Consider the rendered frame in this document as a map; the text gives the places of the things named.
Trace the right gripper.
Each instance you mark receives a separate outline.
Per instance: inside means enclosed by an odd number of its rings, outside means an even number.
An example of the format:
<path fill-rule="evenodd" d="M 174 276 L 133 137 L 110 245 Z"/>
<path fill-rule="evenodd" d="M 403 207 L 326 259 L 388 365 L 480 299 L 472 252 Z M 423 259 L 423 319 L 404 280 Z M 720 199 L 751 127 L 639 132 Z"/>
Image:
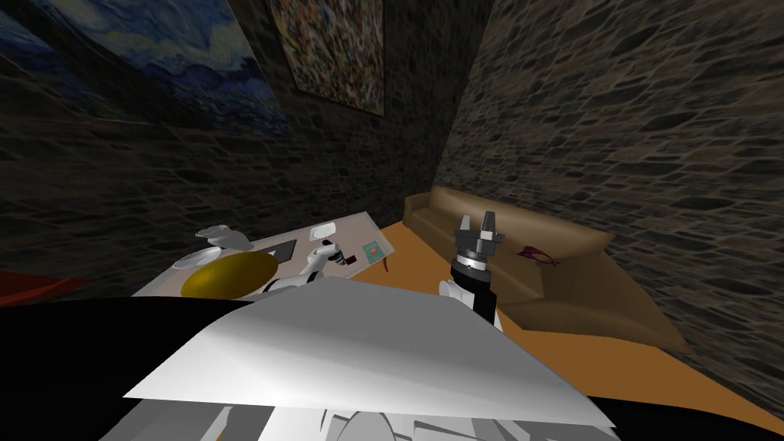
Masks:
<path fill-rule="evenodd" d="M 505 238 L 504 234 L 495 231 L 495 213 L 486 211 L 482 220 L 481 230 L 470 230 L 470 216 L 462 215 L 459 230 L 455 231 L 458 253 L 474 253 L 483 256 L 494 256 L 496 245 Z"/>

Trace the pale grey table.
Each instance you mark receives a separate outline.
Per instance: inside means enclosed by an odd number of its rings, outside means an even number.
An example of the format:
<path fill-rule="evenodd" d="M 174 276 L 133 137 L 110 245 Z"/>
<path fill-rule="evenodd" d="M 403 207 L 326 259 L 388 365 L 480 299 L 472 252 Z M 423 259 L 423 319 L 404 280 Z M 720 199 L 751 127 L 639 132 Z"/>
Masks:
<path fill-rule="evenodd" d="M 381 245 L 381 248 L 386 254 L 385 257 L 394 252 L 393 247 L 384 236 L 384 233 L 366 212 L 340 217 L 332 222 L 336 225 L 336 232 L 326 238 L 326 240 L 336 244 L 347 258 L 351 255 L 356 256 L 357 261 L 347 266 L 340 266 L 335 262 L 327 261 L 325 263 L 325 268 L 323 269 L 325 276 L 350 279 L 366 269 L 366 267 L 372 265 L 368 263 L 363 251 L 363 246 L 372 241 L 377 241 Z M 298 276 L 309 263 L 309 254 L 323 245 L 325 239 L 315 242 L 309 241 L 309 231 L 311 228 L 312 227 L 305 227 L 298 230 L 292 230 L 284 234 L 277 234 L 252 242 L 254 245 L 252 251 L 256 252 L 288 240 L 297 240 L 292 259 L 288 262 L 279 264 L 273 279 Z M 237 253 L 236 250 L 223 249 L 219 258 L 235 253 Z M 151 282 L 146 283 L 146 285 L 138 290 L 134 296 L 178 297 L 182 284 L 193 272 L 200 269 L 200 267 L 202 266 L 189 267 L 189 269 L 172 269 L 170 266 Z"/>

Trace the black flat book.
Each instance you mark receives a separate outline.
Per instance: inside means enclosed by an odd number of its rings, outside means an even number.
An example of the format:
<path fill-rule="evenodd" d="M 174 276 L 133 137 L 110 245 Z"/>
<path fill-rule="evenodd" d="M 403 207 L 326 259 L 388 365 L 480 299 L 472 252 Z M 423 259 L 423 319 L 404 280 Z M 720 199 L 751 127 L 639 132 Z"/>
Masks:
<path fill-rule="evenodd" d="M 258 250 L 259 253 L 268 253 L 271 256 L 274 256 L 279 263 L 285 263 L 292 259 L 293 252 L 296 248 L 297 240 L 288 240 L 286 242 L 263 248 L 262 250 Z"/>

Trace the purple cloth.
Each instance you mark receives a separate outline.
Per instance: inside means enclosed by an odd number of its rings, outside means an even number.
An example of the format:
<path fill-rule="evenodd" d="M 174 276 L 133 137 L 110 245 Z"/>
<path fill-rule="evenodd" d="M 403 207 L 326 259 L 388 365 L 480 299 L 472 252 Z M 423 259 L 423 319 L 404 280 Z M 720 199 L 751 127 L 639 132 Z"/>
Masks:
<path fill-rule="evenodd" d="M 536 247 L 525 246 L 519 253 L 517 253 L 517 255 L 529 260 L 533 260 L 536 263 L 554 267 L 560 264 L 560 262 L 556 261 L 552 256 Z"/>

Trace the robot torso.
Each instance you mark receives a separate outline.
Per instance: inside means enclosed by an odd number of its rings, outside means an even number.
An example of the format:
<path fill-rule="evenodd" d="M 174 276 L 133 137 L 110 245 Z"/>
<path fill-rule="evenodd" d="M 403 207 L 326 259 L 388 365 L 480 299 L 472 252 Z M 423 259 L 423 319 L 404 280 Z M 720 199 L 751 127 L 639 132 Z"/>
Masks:
<path fill-rule="evenodd" d="M 262 294 L 137 383 L 100 441 L 619 441 L 467 301 L 337 278 Z"/>

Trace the brown sofa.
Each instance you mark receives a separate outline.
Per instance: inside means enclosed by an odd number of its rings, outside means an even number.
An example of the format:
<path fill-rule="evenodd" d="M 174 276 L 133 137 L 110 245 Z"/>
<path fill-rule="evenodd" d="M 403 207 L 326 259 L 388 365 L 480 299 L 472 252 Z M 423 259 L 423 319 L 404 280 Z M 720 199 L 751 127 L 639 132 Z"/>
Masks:
<path fill-rule="evenodd" d="M 478 230 L 486 211 L 505 238 L 488 259 L 498 308 L 521 328 L 618 338 L 667 351 L 691 347 L 648 293 L 606 252 L 613 234 L 436 186 L 407 196 L 403 224 L 445 260 L 458 255 L 462 215 Z M 536 247 L 556 267 L 518 256 Z"/>

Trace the yellow bowl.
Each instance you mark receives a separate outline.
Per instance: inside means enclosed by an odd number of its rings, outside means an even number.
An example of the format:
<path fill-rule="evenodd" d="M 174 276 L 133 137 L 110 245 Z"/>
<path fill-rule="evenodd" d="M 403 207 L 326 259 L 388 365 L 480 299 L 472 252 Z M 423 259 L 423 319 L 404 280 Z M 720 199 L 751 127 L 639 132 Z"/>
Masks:
<path fill-rule="evenodd" d="M 185 298 L 239 299 L 267 284 L 279 261 L 263 252 L 242 252 L 221 257 L 192 273 L 181 287 Z"/>

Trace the pale grey crumpled cloth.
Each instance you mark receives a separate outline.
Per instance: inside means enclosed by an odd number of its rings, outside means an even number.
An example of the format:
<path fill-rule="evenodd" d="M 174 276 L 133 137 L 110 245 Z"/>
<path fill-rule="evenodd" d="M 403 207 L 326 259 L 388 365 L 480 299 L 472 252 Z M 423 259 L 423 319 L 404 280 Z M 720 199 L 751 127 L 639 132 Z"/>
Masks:
<path fill-rule="evenodd" d="M 246 234 L 243 234 L 238 230 L 232 230 L 225 224 L 199 230 L 195 236 L 205 239 L 209 244 L 215 247 L 228 250 L 247 252 L 254 248 L 254 245 L 248 240 Z"/>

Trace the white plate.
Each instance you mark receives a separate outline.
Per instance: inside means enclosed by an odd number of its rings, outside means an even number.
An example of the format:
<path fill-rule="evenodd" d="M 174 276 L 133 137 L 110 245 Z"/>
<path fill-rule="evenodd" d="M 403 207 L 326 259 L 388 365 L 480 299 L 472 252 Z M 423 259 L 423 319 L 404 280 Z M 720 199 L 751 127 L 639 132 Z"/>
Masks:
<path fill-rule="evenodd" d="M 222 252 L 223 249 L 220 247 L 204 248 L 176 260 L 171 265 L 171 268 L 175 270 L 184 270 L 189 269 L 189 267 L 203 266 L 219 258 Z"/>

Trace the colourful speckled painting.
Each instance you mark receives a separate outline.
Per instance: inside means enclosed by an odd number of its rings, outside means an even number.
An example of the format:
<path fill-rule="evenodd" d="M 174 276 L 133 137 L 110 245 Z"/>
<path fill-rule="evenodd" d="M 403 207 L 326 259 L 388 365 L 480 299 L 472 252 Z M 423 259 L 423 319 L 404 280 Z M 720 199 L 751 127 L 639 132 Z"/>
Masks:
<path fill-rule="evenodd" d="M 384 115 L 384 0 L 267 0 L 296 87 Z"/>

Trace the blue swirly painting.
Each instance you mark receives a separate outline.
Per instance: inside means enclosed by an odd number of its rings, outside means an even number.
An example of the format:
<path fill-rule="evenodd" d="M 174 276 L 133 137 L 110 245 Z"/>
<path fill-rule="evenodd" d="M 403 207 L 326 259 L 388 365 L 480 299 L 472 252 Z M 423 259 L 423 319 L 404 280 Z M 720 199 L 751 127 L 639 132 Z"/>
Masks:
<path fill-rule="evenodd" d="M 227 0 L 0 0 L 0 55 L 96 118 L 290 134 Z"/>

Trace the red flat shape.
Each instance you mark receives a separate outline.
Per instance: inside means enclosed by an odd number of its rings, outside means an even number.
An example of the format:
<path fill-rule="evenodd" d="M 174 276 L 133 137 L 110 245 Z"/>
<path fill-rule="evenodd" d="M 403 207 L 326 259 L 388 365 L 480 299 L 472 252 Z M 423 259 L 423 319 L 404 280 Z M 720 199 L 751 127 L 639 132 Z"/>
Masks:
<path fill-rule="evenodd" d="M 0 270 L 0 307 L 50 299 L 89 282 L 89 279 L 80 277 L 58 279 Z"/>

